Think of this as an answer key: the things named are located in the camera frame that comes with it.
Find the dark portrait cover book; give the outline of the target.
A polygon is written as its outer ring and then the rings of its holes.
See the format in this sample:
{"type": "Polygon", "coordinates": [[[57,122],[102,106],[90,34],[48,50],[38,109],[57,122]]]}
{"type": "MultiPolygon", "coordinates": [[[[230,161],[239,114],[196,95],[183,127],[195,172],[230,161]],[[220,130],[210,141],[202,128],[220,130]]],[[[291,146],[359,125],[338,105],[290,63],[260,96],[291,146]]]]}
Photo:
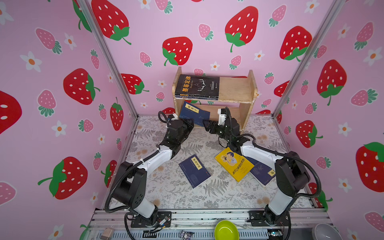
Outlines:
{"type": "Polygon", "coordinates": [[[219,98],[202,96],[175,96],[176,99],[218,101],[219,98]]]}

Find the black book yellow title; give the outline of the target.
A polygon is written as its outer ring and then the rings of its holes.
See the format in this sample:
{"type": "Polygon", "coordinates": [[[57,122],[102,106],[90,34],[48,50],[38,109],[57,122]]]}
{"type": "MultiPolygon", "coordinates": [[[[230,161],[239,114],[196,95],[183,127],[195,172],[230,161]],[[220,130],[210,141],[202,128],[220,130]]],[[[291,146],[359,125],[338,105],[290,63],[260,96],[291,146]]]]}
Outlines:
{"type": "Polygon", "coordinates": [[[219,88],[219,77],[180,75],[175,89],[175,96],[219,98],[219,88]]]}

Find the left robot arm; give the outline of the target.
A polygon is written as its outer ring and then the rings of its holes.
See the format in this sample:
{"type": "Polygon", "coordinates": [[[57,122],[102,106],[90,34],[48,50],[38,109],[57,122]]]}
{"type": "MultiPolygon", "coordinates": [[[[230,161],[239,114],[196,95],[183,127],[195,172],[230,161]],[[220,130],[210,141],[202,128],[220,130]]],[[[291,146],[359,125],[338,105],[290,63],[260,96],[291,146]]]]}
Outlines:
{"type": "Polygon", "coordinates": [[[193,119],[180,119],[175,114],[166,116],[162,111],[158,112],[158,118],[167,124],[163,140],[149,156],[119,166],[105,202],[106,213],[128,210],[129,214],[144,219],[147,226],[155,225],[158,218],[158,207],[145,197],[147,177],[177,155],[194,128],[193,119]]]}

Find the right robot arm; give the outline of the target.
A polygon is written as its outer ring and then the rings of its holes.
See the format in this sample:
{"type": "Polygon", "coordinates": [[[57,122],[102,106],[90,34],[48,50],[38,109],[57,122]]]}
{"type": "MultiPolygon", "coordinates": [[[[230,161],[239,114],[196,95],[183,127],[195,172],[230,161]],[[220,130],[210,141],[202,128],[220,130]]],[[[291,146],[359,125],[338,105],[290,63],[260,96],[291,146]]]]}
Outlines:
{"type": "Polygon", "coordinates": [[[261,217],[252,222],[264,221],[275,226],[283,219],[289,219],[289,210],[300,197],[317,198],[322,191],[319,175],[295,152],[279,153],[256,143],[251,134],[240,134],[240,125],[231,116],[228,107],[218,110],[219,120],[203,120],[207,132],[224,139],[227,147],[245,158],[256,160],[275,171],[278,190],[266,205],[261,217]]]}

